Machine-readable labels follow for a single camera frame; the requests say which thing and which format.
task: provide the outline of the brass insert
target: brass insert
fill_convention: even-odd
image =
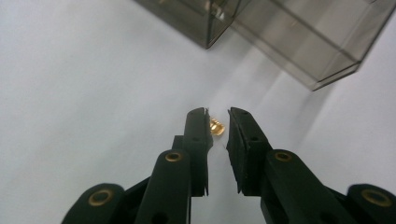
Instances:
[[[384,193],[375,189],[364,189],[361,191],[361,196],[370,203],[381,207],[390,207],[392,200]]]
[[[214,135],[221,135],[224,133],[225,127],[216,119],[210,120],[210,132]]]
[[[110,202],[113,199],[113,191],[110,189],[100,189],[93,193],[88,200],[91,206],[102,206],[105,203]]]
[[[291,155],[287,152],[277,152],[275,158],[279,161],[291,161]]]
[[[181,161],[182,156],[178,152],[171,152],[166,154],[165,158],[167,161]]]

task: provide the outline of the white surface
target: white surface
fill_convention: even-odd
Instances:
[[[357,74],[310,92],[232,30],[204,50],[129,0],[3,0],[0,223],[60,223],[91,186],[131,187],[200,106],[226,125],[248,110],[331,188],[396,193],[395,38],[393,17]],[[191,223],[264,222],[236,194],[227,140]]]

